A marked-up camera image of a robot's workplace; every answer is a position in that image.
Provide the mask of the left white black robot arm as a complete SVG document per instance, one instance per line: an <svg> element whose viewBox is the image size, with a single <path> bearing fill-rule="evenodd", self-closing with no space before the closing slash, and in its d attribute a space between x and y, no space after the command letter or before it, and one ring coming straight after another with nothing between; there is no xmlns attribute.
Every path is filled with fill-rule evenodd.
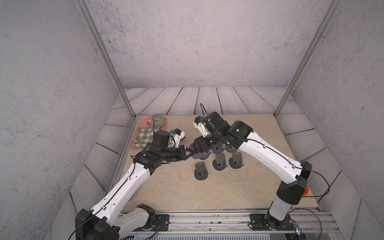
<svg viewBox="0 0 384 240"><path fill-rule="evenodd" d="M158 167L185 161L193 155L180 144L184 137L185 133L179 129L154 132L152 142L133 157L128 171L112 190L89 211L82 209L76 215L72 235L77 240L122 240L137 229L157 232L153 208L140 204L128 214L120 213Z"/></svg>

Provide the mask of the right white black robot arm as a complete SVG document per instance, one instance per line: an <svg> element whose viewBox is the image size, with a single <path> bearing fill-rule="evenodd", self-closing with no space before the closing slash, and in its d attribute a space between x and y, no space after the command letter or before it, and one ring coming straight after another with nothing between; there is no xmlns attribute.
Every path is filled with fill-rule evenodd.
<svg viewBox="0 0 384 240"><path fill-rule="evenodd" d="M196 153L205 153L221 145L234 147L256 158L281 179L266 220L283 222L292 206L304 197L312 165L302 165L284 155L242 121L229 125L217 112L196 117L193 125L201 133L194 141Z"/></svg>

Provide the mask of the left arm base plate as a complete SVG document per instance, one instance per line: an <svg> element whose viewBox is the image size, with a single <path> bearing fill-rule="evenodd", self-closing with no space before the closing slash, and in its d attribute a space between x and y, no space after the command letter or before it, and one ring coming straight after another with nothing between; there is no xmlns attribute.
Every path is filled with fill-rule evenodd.
<svg viewBox="0 0 384 240"><path fill-rule="evenodd" d="M137 228L135 232L167 232L169 230L170 215L156 214L154 223L150 227Z"/></svg>

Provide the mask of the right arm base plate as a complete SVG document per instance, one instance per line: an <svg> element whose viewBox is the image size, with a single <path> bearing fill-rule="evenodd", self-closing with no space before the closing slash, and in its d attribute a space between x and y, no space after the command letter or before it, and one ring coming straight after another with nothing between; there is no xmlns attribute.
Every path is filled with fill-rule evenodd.
<svg viewBox="0 0 384 240"><path fill-rule="evenodd" d="M295 231L297 226L292 219L279 221L269 214L250 214L249 228L253 231Z"/></svg>

